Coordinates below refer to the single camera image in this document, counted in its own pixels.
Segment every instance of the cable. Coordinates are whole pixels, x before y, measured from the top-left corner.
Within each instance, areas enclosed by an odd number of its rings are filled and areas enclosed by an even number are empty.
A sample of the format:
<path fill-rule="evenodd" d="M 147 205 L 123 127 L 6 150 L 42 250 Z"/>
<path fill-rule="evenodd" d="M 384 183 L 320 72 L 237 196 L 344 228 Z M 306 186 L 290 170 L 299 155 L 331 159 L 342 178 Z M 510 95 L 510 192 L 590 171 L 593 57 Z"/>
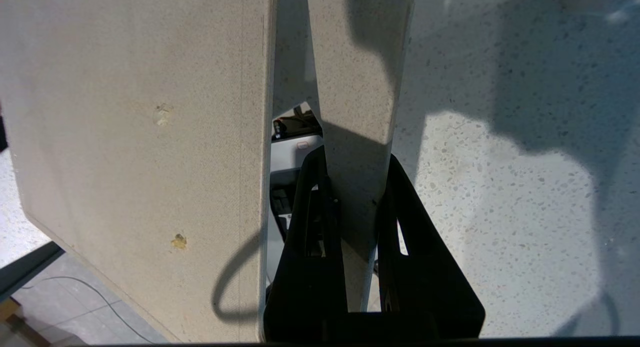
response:
<path fill-rule="evenodd" d="M 43 283 L 44 281 L 48 281 L 48 280 L 55 280 L 55 279 L 69 279 L 69 280 L 74 280 L 77 281 L 79 283 L 82 283 L 83 285 L 89 287 L 91 290 L 93 290 L 93 292 L 96 292 L 98 294 L 98 296 L 101 297 L 101 299 L 103 299 L 106 303 L 107 306 L 109 306 L 109 308 L 113 311 L 113 313 L 116 314 L 116 317 L 119 318 L 119 320 L 122 321 L 123 324 L 125 324 L 131 331 L 133 331 L 133 333 L 135 333 L 137 335 L 137 337 L 142 338 L 142 340 L 145 340 L 146 342 L 149 342 L 152 345 L 157 345 L 155 342 L 151 342 L 150 340 L 146 339 L 143 335 L 141 335 L 140 333 L 138 333 L 138 331 L 136 331 L 135 329 L 133 329 L 133 327 L 128 324 L 126 322 L 126 320 L 124 320 L 124 318 L 121 317 L 121 315 L 118 314 L 118 312 L 116 312 L 116 310 L 112 307 L 112 304 L 109 303 L 109 301 L 105 298 L 105 296 L 103 296 L 102 293 L 100 293 L 100 291 L 98 291 L 96 288 L 94 288 L 94 286 L 90 285 L 89 283 L 86 283 L 86 281 L 83 281 L 82 279 L 76 278 L 76 277 L 70 277 L 70 276 L 55 276 L 55 277 L 48 277 L 48 278 L 43 278 L 40 281 L 38 281 L 38 283 L 35 283 L 32 286 L 29 287 L 21 287 L 21 290 L 30 290 L 32 288 L 34 288 L 35 286 L 38 286 L 40 283 Z"/>

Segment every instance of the gray tile floor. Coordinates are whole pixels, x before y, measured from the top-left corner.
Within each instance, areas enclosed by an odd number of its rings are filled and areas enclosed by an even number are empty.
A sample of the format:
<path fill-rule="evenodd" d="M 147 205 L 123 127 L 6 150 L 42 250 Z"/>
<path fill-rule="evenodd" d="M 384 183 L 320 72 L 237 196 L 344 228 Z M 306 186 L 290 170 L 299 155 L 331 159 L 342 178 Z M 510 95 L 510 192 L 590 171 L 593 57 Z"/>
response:
<path fill-rule="evenodd" d="M 69 254 L 60 256 L 13 297 L 22 305 L 27 324 L 57 345 L 67 341 L 77 345 L 78 339 L 87 345 L 167 343 Z"/>

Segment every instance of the wire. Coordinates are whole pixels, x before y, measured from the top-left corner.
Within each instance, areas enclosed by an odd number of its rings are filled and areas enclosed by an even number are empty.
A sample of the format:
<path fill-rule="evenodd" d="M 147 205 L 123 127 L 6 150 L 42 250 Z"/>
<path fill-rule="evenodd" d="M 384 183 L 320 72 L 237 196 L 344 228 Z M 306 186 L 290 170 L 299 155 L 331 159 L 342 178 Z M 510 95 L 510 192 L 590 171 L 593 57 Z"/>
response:
<path fill-rule="evenodd" d="M 38 283 L 35 283 L 34 285 L 31 285 L 29 287 L 21 287 L 20 289 L 21 290 L 30 290 L 30 289 L 34 288 L 35 286 L 38 286 L 39 284 L 43 283 L 44 281 L 55 280 L 55 279 L 74 280 L 74 281 L 77 281 L 77 282 L 82 283 L 83 285 L 87 286 L 88 288 L 93 290 L 93 292 L 96 292 L 98 294 L 98 296 L 100 296 L 101 299 L 103 299 L 107 303 L 107 306 L 109 306 L 109 308 L 113 311 L 113 313 L 116 314 L 116 316 L 119 318 L 119 320 L 121 320 L 123 324 L 125 324 L 131 331 L 133 331 L 133 333 L 135 333 L 137 335 L 137 337 L 142 338 L 142 340 L 145 340 L 146 342 L 149 342 L 152 345 L 157 345 L 155 342 L 151 342 L 150 340 L 146 339 L 143 335 L 138 333 L 138 331 L 133 329 L 133 327 L 130 324 L 128 324 L 126 322 L 126 320 L 124 320 L 124 318 L 122 318 L 122 316 L 118 314 L 118 312 L 116 312 L 116 310 L 112 307 L 112 304 L 110 304 L 110 302 L 105 298 L 105 296 L 103 296 L 102 293 L 100 293 L 100 291 L 98 291 L 96 288 L 94 288 L 94 286 L 90 285 L 89 283 L 86 283 L 86 281 L 83 281 L 82 279 L 79 279 L 79 278 L 76 278 L 76 277 L 70 277 L 70 276 L 48 277 L 48 278 L 41 279 L 40 281 L 38 281 Z"/>

